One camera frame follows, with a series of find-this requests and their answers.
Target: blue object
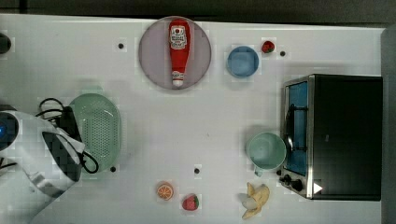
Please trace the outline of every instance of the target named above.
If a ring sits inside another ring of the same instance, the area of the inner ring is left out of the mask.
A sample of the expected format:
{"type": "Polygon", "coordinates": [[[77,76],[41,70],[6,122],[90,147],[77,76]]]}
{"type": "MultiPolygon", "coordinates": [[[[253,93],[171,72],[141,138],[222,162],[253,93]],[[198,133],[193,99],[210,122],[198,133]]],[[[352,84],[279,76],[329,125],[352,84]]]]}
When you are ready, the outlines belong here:
{"type": "MultiPolygon", "coordinates": [[[[308,83],[302,82],[289,86],[289,106],[308,106],[308,83]]],[[[306,116],[303,110],[294,111],[294,136],[295,147],[306,147],[306,116]]],[[[294,173],[306,175],[306,151],[294,150],[288,155],[286,168],[294,173]]]]}
{"type": "Polygon", "coordinates": [[[242,46],[231,51],[227,68],[235,77],[250,77],[259,67],[259,56],[250,47],[242,46]]]}
{"type": "Polygon", "coordinates": [[[6,125],[0,122],[0,138],[4,137],[6,134],[6,125]]]}

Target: red ketchup bottle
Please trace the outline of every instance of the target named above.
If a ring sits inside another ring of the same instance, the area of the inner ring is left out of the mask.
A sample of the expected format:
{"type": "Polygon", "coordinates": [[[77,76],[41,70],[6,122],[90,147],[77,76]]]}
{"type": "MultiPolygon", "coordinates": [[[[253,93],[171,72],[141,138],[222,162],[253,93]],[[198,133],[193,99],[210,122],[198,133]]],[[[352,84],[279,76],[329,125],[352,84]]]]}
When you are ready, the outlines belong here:
{"type": "Polygon", "coordinates": [[[190,26],[182,19],[176,19],[169,24],[169,49],[172,61],[173,85],[183,85],[184,73],[190,53],[190,26]]]}

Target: pink plate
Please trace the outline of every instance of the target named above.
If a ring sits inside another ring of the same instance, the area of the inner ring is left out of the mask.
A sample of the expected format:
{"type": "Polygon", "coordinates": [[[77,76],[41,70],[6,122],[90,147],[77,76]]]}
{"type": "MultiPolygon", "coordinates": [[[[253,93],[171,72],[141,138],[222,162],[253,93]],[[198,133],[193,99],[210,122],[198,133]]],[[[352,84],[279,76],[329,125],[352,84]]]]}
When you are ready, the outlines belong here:
{"type": "Polygon", "coordinates": [[[205,31],[195,22],[182,17],[165,17],[154,22],[143,34],[139,44],[139,62],[143,72],[155,84],[168,90],[182,90],[197,83],[210,65],[211,48],[205,31]],[[174,19],[189,23],[190,55],[181,87],[172,84],[172,64],[169,54],[168,28],[174,19]]]}

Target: green bowl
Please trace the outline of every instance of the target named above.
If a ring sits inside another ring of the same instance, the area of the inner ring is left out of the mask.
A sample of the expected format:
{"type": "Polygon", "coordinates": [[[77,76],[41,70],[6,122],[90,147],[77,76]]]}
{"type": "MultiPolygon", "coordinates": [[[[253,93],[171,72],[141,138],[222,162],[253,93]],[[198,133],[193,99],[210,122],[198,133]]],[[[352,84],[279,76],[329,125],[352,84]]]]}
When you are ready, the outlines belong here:
{"type": "Polygon", "coordinates": [[[255,165],[255,174],[262,176],[264,170],[274,170],[286,158],[283,140],[273,133],[259,133],[247,142],[247,156],[255,165]]]}

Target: mint green bowl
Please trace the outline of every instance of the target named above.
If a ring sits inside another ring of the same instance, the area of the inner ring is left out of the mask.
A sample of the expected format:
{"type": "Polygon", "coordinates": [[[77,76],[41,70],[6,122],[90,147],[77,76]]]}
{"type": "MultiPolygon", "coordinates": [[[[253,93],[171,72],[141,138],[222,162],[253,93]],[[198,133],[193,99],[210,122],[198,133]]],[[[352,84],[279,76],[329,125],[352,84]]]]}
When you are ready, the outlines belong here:
{"type": "MultiPolygon", "coordinates": [[[[99,163],[98,172],[110,168],[120,153],[120,112],[105,96],[82,94],[70,103],[76,117],[85,151],[99,163]]],[[[87,168],[95,163],[87,159],[87,168]]]]}
{"type": "Polygon", "coordinates": [[[286,158],[283,140],[273,133],[259,133],[247,142],[247,156],[255,165],[254,173],[262,176],[265,170],[274,170],[286,158]]]}

